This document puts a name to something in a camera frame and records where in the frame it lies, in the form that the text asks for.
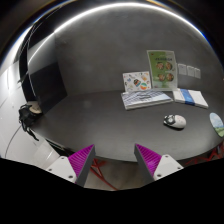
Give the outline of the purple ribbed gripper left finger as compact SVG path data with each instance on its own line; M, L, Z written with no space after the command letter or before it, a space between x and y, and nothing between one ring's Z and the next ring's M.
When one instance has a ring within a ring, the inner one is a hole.
M92 144L69 157L60 156L46 170L72 183L84 184L94 157L95 145Z

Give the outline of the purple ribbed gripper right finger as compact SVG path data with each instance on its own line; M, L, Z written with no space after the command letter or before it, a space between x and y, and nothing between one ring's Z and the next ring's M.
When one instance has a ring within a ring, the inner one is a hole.
M139 144L134 146L134 154L146 182L154 182L183 168L170 155L160 155Z

